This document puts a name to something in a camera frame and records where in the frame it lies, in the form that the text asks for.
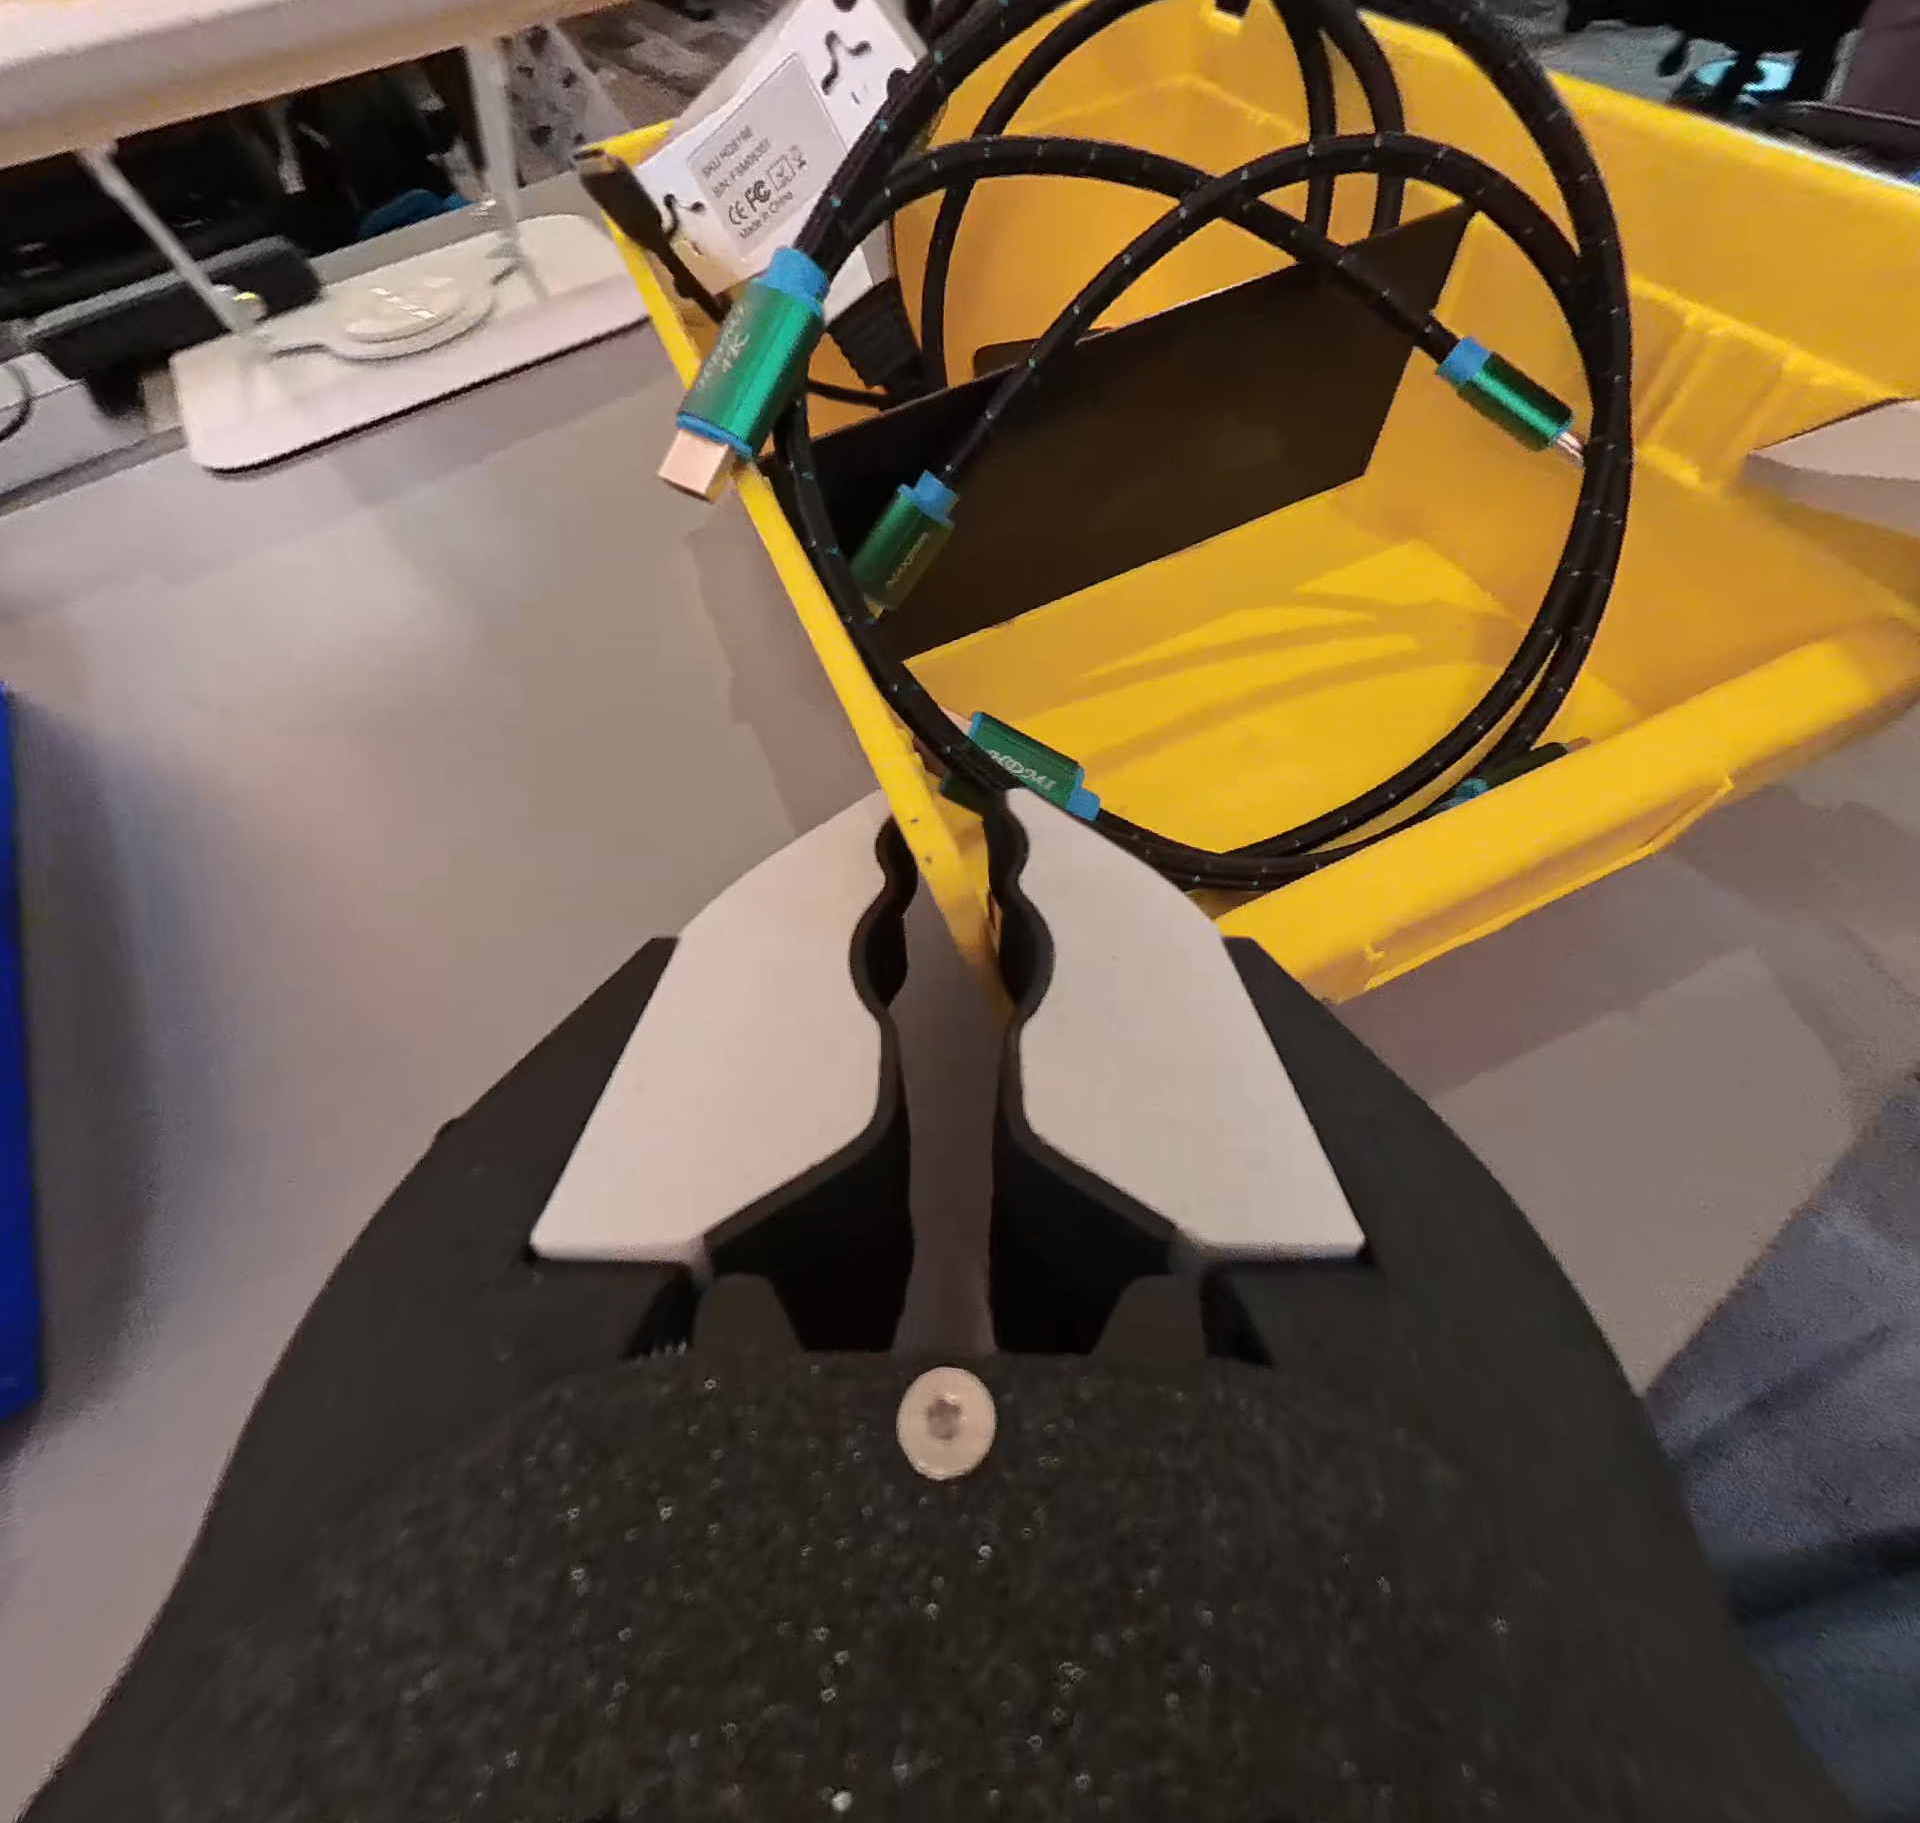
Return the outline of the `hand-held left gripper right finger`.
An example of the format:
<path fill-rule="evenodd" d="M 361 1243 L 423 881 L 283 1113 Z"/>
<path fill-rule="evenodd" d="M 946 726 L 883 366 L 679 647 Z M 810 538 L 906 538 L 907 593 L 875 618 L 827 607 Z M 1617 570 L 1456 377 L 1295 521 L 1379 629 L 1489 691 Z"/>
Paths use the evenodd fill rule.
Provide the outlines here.
<path fill-rule="evenodd" d="M 1207 916 L 1062 807 L 992 807 L 1008 1017 L 992 1337 L 1088 1355 L 1140 1282 L 1357 1267 L 1366 1234 Z"/>

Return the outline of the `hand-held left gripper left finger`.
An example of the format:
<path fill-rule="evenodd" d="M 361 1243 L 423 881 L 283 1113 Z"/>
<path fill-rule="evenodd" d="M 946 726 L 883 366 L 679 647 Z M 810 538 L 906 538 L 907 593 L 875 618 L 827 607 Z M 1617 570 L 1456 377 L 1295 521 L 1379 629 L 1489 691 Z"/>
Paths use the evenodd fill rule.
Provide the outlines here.
<path fill-rule="evenodd" d="M 915 857 L 883 797 L 670 942 L 532 1228 L 545 1262 L 761 1278 L 810 1354 L 889 1354 L 915 1269 L 891 1003 Z"/>

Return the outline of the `yellow plastic bin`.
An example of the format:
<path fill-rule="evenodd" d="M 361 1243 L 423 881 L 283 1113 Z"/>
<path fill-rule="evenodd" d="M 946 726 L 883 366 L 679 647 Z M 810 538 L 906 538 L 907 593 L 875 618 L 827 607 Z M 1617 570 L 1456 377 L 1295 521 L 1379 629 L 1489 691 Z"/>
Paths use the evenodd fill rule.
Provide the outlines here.
<path fill-rule="evenodd" d="M 1537 147 L 1465 58 L 1375 23 L 1413 123 L 1558 213 Z M 1632 311 L 1632 512 L 1596 644 L 1550 737 L 1562 783 L 1461 835 L 1390 842 L 1303 888 L 1201 905 L 1318 994 L 1363 994 L 1678 842 L 1914 711 L 1918 538 L 1743 482 L 1750 452 L 1918 397 L 1918 186 L 1584 79 L 1556 83 L 1605 173 Z M 1301 134 L 1282 18 L 1165 0 L 1119 23 L 1020 110 L 1024 130 L 1140 141 L 1207 172 Z M 1147 196 L 983 196 L 953 257 L 953 348 L 1036 331 Z M 1521 252 L 1469 223 L 1444 317 L 1584 405 L 1568 331 Z M 1221 540 L 1068 593 L 915 660 L 1092 761 L 1107 807 L 1190 842 L 1324 812 L 1439 735 L 1518 647 L 1573 514 L 1522 457 L 1409 356 L 1371 462 Z M 901 727 L 801 564 L 774 487 L 702 521 L 713 564 L 780 575 L 863 756 L 894 793 L 963 952 L 984 946 L 976 822 L 934 804 Z"/>

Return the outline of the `blue plastic bin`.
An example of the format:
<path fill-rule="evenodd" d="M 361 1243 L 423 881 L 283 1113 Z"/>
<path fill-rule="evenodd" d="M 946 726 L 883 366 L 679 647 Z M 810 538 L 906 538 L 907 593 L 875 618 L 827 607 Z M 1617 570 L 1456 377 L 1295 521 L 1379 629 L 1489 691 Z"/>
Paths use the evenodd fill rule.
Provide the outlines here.
<path fill-rule="evenodd" d="M 3 1424 L 43 1395 L 33 1068 L 24 1031 L 17 709 L 3 691 Z"/>

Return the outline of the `black HDMI switch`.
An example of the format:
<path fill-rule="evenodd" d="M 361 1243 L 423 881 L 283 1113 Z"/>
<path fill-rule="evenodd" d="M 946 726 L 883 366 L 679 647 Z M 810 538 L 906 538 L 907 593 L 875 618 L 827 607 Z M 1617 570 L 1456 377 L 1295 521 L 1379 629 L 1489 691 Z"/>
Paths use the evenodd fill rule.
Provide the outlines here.
<path fill-rule="evenodd" d="M 894 0 L 787 0 L 662 141 L 636 160 L 589 144 L 572 172 L 677 296 L 717 319 L 796 243 L 922 52 Z"/>

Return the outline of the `black bin divider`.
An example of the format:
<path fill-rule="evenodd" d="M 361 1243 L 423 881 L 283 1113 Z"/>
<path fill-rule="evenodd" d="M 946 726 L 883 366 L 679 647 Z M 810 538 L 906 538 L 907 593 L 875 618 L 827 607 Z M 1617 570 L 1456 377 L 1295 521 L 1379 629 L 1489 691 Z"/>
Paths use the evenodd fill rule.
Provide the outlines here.
<path fill-rule="evenodd" d="M 1301 267 L 1100 331 L 963 468 L 879 636 L 919 657 L 1357 481 L 1403 369 L 1434 364 Z"/>

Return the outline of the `person's leg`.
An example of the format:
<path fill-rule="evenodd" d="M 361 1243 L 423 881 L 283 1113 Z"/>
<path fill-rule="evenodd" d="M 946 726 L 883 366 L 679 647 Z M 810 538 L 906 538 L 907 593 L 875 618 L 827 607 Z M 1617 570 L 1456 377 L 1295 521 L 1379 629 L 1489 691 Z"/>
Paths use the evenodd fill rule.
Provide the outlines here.
<path fill-rule="evenodd" d="M 1918 1079 L 1646 1406 L 1718 1595 L 1864 1819 L 1918 1819 Z"/>

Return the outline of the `black power brick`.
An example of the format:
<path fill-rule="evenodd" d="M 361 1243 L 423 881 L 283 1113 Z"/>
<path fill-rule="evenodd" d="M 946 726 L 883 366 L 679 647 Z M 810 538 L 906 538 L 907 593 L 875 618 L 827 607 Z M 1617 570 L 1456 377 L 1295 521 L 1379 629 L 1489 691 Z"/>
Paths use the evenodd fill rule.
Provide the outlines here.
<path fill-rule="evenodd" d="M 266 317 L 301 309 L 321 293 L 312 261 L 280 234 L 219 252 L 204 271 L 216 287 L 259 296 Z M 219 336 L 225 326 L 208 302 L 166 271 L 39 317 L 23 326 L 19 348 L 66 379 L 95 379 L 162 366 Z"/>

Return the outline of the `wooden laptop stand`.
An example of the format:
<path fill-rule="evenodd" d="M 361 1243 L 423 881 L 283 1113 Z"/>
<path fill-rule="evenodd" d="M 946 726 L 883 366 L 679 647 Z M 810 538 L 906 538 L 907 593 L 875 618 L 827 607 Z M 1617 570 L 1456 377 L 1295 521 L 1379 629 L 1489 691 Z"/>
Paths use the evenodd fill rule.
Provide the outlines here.
<path fill-rule="evenodd" d="M 181 441 L 208 473 L 320 452 L 417 405 L 644 322 L 608 228 L 523 210 L 503 41 L 616 0 L 3 0 L 3 164 L 78 156 L 213 311 L 170 356 Z M 266 317 L 162 223 L 117 147 L 135 133 L 263 105 L 315 83 L 458 52 L 487 196 L 463 234 Z"/>

